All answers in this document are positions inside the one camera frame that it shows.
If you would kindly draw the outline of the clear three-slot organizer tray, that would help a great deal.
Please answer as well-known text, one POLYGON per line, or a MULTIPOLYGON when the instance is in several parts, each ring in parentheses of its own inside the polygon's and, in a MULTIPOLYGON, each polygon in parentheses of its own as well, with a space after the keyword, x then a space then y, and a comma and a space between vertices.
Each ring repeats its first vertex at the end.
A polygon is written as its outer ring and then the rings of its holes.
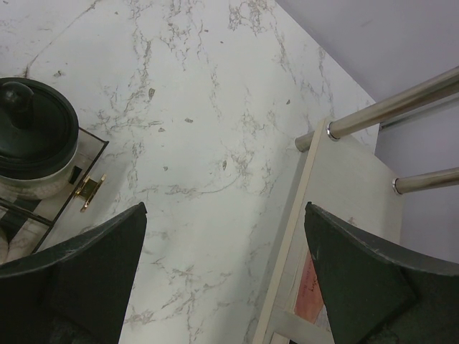
POLYGON ((86 130, 80 129, 76 164, 69 181, 58 192, 44 198, 22 199, 13 194, 1 194, 1 263, 35 253, 57 225, 59 218, 77 202, 78 214, 83 213, 94 199, 106 175, 99 181, 90 177, 90 171, 108 146, 86 130))

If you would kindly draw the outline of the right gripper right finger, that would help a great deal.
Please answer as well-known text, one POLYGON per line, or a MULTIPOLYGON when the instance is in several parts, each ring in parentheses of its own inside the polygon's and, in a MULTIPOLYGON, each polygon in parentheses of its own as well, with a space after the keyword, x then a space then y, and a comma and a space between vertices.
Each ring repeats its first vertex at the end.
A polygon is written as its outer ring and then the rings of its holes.
POLYGON ((312 203, 304 228, 335 343, 458 342, 458 264, 312 203))

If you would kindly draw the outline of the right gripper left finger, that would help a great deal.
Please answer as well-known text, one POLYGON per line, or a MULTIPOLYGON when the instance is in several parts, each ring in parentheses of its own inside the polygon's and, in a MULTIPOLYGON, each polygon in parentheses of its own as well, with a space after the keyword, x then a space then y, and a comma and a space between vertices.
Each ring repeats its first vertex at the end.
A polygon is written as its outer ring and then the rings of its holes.
POLYGON ((144 203, 1 266, 2 343, 117 343, 147 227, 144 203))

